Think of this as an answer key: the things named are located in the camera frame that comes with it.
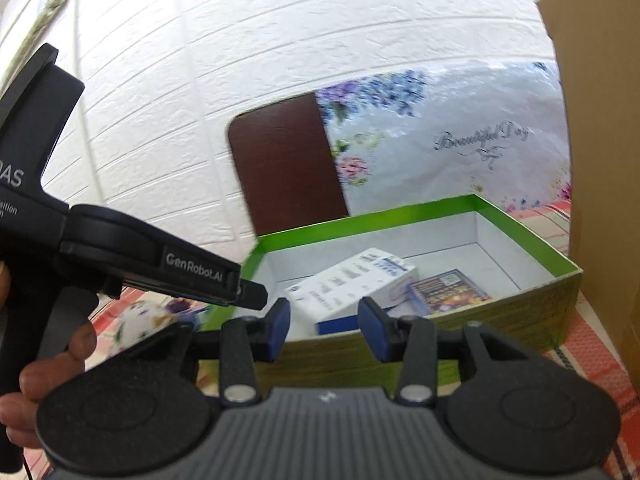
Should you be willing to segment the person left hand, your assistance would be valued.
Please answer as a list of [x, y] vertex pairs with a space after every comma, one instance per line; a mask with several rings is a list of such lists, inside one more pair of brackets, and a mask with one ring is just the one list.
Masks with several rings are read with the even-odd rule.
[[96, 350], [96, 331], [91, 323], [73, 334], [68, 349], [55, 358], [28, 364], [20, 375], [20, 388], [1, 397], [1, 423], [6, 436], [20, 448], [41, 448], [36, 435], [40, 402], [55, 388], [85, 371], [86, 361]]

